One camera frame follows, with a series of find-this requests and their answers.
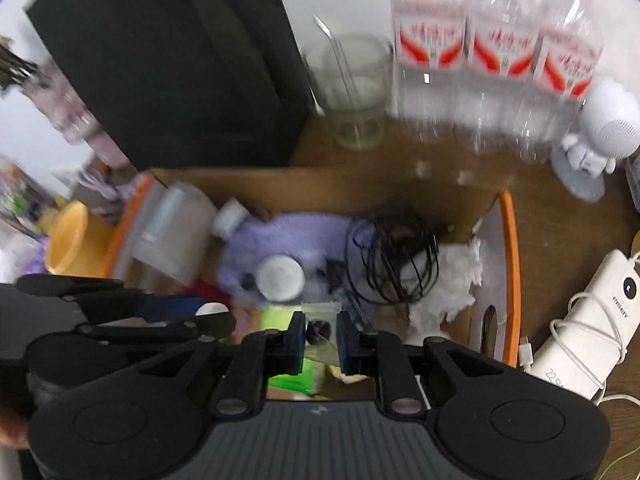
red object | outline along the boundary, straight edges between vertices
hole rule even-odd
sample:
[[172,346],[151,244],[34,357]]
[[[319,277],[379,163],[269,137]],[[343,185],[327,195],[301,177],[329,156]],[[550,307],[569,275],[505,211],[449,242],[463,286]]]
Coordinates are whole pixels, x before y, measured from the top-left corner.
[[400,44],[416,61],[420,63],[429,62],[429,53],[422,47],[420,47],[420,45],[415,44],[412,40],[410,40],[402,31],[402,29],[400,29]]
[[562,77],[562,73],[556,68],[553,62],[549,59],[549,56],[545,59],[545,74],[551,81],[551,84],[554,87],[554,90],[557,92],[564,92],[564,88],[566,87],[566,83],[564,82],[564,77]]
[[591,79],[587,79],[586,81],[580,81],[579,83],[577,83],[571,90],[571,97],[580,97],[586,92],[590,84]]
[[474,53],[478,55],[480,61],[482,61],[489,72],[500,72],[500,60],[481,43],[477,34],[474,40]]
[[462,38],[440,54],[440,65],[448,65],[460,59],[462,55]]
[[516,76],[525,73],[529,68],[531,68],[531,64],[533,63],[533,52],[528,56],[523,57],[522,59],[514,62],[510,69],[509,75]]
[[215,285],[198,279],[192,286],[183,289],[181,294],[194,294],[200,296],[207,303],[223,303],[226,306],[231,305],[231,296],[226,292],[222,292]]

gray ribbed panel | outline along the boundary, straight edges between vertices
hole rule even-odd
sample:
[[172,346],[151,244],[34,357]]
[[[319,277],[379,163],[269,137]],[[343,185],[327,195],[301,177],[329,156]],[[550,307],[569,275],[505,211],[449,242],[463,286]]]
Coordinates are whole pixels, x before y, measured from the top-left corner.
[[267,402],[255,418],[219,425],[168,480],[470,480],[424,427],[390,420],[373,402]]

clear plastic bottle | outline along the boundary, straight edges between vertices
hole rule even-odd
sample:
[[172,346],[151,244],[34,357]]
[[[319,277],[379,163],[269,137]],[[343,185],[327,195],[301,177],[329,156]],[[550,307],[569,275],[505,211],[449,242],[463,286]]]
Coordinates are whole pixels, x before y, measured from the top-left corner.
[[391,0],[398,69],[398,115],[424,141],[452,130],[463,65],[463,0]]
[[456,139],[497,151],[513,127],[539,35],[535,0],[465,0],[467,65],[456,107]]
[[540,55],[513,125],[512,147],[544,162],[574,122],[602,52],[593,0],[543,0]]

bottle label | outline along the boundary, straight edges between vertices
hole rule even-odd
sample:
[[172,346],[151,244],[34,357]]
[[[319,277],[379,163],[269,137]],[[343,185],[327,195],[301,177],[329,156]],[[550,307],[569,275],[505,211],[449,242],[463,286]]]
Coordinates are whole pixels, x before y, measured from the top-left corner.
[[393,7],[398,63],[419,69],[460,67],[465,33],[462,6],[405,0]]
[[573,34],[545,32],[533,79],[539,88],[567,99],[584,99],[602,49]]
[[476,72],[522,78],[531,72],[538,30],[469,19],[468,63]]

power button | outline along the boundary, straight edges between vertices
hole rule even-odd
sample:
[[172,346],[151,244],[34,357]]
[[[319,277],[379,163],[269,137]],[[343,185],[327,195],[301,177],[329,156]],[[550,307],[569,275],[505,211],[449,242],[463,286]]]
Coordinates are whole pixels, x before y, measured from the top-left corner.
[[625,291],[625,296],[628,300],[632,300],[636,297],[637,287],[633,278],[625,278],[622,285],[622,289]]

